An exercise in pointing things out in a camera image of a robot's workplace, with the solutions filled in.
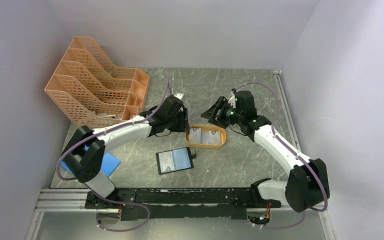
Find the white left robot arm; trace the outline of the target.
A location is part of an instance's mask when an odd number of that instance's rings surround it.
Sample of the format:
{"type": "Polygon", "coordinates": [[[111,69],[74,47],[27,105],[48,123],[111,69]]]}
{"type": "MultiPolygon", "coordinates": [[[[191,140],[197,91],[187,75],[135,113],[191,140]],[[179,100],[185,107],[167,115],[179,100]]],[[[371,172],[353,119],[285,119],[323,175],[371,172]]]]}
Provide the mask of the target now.
{"type": "Polygon", "coordinates": [[[163,102],[141,112],[130,120],[103,128],[78,128],[59,159],[73,178],[89,187],[106,208],[114,207],[119,191],[102,171],[104,155],[121,145],[161,135],[163,132],[182,133],[188,130],[188,109],[184,94],[168,96],[163,102]]]}

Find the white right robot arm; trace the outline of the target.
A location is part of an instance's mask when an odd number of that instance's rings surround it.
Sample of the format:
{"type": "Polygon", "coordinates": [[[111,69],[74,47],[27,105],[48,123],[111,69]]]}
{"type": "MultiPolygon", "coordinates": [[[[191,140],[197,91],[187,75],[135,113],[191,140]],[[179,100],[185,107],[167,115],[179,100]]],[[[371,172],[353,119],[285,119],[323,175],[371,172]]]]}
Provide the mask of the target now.
{"type": "Polygon", "coordinates": [[[257,113],[250,91],[236,91],[231,99],[221,96],[200,116],[223,129],[238,125],[243,135],[263,147],[286,172],[286,181],[263,179],[254,183],[249,199],[255,207],[275,200],[287,203],[297,213],[316,210],[318,204],[323,204],[321,212],[327,209],[330,189],[326,164],[286,141],[270,120],[257,113]]]}

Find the orange oval tray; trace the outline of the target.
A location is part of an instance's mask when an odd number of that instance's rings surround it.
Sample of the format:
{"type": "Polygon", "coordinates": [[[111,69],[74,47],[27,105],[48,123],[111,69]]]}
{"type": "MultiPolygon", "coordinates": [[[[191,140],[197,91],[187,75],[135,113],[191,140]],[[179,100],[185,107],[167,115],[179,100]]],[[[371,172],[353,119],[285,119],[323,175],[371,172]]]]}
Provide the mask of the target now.
{"type": "Polygon", "coordinates": [[[226,131],[221,128],[221,127],[218,127],[218,126],[215,126],[215,125],[199,125],[199,124],[193,124],[191,125],[189,128],[189,130],[186,132],[185,134],[185,140],[186,140],[186,143],[190,146],[190,147],[194,147],[194,148],[205,148],[205,149],[220,149],[222,148],[225,143],[226,143],[226,140],[227,140],[227,134],[226,134],[226,131]],[[206,144],[193,144],[193,143],[190,143],[189,142],[189,131],[190,131],[190,128],[193,128],[193,127],[196,127],[196,128],[202,128],[202,131],[204,130],[207,130],[207,131],[220,131],[221,133],[221,145],[206,145],[206,144]]]}

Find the black leather card holder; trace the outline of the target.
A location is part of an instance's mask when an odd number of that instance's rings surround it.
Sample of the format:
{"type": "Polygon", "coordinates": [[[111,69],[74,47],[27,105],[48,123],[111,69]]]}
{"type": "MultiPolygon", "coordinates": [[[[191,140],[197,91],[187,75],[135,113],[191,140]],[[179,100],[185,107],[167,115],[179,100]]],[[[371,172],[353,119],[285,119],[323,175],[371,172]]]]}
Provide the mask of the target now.
{"type": "Polygon", "coordinates": [[[156,163],[157,163],[157,170],[159,175],[164,175],[168,173],[174,173],[174,172],[179,172],[179,171],[184,171],[188,169],[193,169],[194,168],[194,162],[193,160],[197,157],[196,150],[191,152],[191,149],[189,147],[183,147],[183,148],[178,148],[178,149],[173,149],[173,150],[166,150],[166,151],[161,151],[157,152],[155,154],[156,157],[156,163]],[[173,157],[173,162],[175,166],[174,171],[170,172],[161,172],[161,167],[160,167],[160,154],[164,152],[171,152],[172,157],[173,157]]]}

